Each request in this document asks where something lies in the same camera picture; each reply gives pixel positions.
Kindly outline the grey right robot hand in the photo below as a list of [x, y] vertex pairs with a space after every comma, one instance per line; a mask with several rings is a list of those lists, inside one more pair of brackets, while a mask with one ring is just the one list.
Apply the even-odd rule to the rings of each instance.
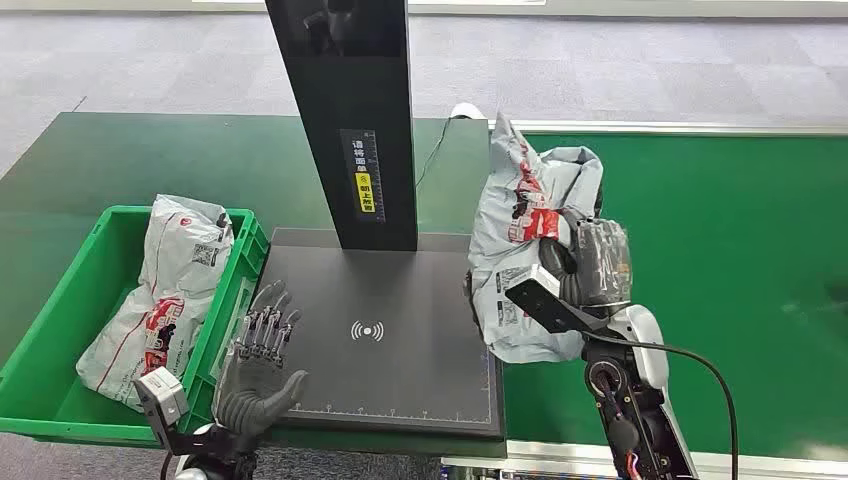
[[539, 242], [541, 265], [559, 282], [559, 297], [578, 308], [619, 307], [631, 302], [632, 263], [625, 229], [613, 220], [561, 211], [569, 242]]

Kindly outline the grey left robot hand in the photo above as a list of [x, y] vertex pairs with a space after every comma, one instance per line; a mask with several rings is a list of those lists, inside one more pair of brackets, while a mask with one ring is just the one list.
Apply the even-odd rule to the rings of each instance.
[[230, 341], [213, 400], [216, 422], [241, 434], [261, 433], [302, 397], [305, 370], [285, 366], [287, 346], [302, 313], [289, 307], [292, 295], [282, 280], [254, 297]]

